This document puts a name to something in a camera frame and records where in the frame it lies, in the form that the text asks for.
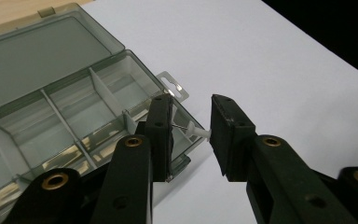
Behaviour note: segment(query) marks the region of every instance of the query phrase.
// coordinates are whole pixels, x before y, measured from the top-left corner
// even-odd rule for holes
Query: clear plastic lid
[[[0,105],[124,49],[76,4],[1,25]]]

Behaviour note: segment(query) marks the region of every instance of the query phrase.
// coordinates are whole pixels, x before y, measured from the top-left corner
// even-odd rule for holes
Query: compartment divider
[[[92,70],[92,68],[90,68],[89,71],[91,73],[94,89],[101,96],[101,98],[103,99],[105,104],[109,107],[109,109],[113,112],[113,114],[116,117],[120,116],[123,113],[124,108],[121,106],[118,99],[112,94],[112,92],[107,88],[107,86]]]
[[[135,121],[133,121],[128,110],[125,110],[123,115],[124,115],[124,124],[126,126],[127,131],[130,134],[135,134],[136,127],[138,124]]]
[[[95,162],[92,160],[92,158],[90,157],[89,153],[86,151],[85,148],[83,148],[82,144],[80,143],[81,141],[79,139],[77,139],[74,131],[71,129],[71,127],[69,126],[69,124],[66,122],[65,118],[62,116],[61,112],[58,110],[57,106],[53,103],[53,101],[50,99],[50,97],[46,94],[46,92],[44,90],[40,90],[42,92],[42,94],[45,96],[45,99],[48,101],[48,104],[50,105],[50,107],[53,109],[54,113],[57,115],[57,117],[60,119],[61,123],[63,124],[63,126],[65,127],[65,129],[72,135],[72,137],[74,138],[74,141],[76,143],[76,145],[79,147],[79,149],[82,151],[83,155],[85,156],[86,160],[89,162],[89,164],[92,166],[92,168],[95,170],[97,169],[97,165],[95,164]]]
[[[30,165],[22,155],[21,151],[13,141],[12,137],[0,129],[0,156],[13,179],[18,175],[31,171]]]

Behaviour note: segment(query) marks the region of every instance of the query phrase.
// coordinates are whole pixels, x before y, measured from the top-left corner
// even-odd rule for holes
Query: white table surface
[[[206,129],[211,96],[235,99],[257,132],[284,138],[313,169],[358,166],[358,70],[258,0],[98,0],[83,8],[154,73],[189,92]],[[170,184],[154,223],[255,223],[245,183],[228,183],[203,142]]]

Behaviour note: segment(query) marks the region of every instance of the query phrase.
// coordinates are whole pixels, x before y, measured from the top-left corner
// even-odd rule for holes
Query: transparent plastic container
[[[151,99],[171,92],[79,6],[52,12],[0,27],[0,221],[38,175],[109,162]],[[172,122],[190,121],[200,127],[174,100]],[[202,139],[172,133],[178,175]]]

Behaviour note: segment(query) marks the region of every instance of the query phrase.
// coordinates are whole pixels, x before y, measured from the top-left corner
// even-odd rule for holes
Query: plastic latch
[[[179,103],[182,103],[188,98],[188,93],[168,72],[162,72],[156,75],[159,82],[165,87],[168,93],[170,93]]]
[[[44,8],[41,10],[38,10],[37,13],[39,13],[40,18],[45,18],[47,16],[51,16],[55,14],[55,10],[53,7]]]
[[[209,142],[209,139],[211,138],[211,133],[212,130],[206,131],[201,128],[197,128],[193,121],[190,121],[187,125],[186,137],[196,135],[198,137],[206,138],[206,140]]]

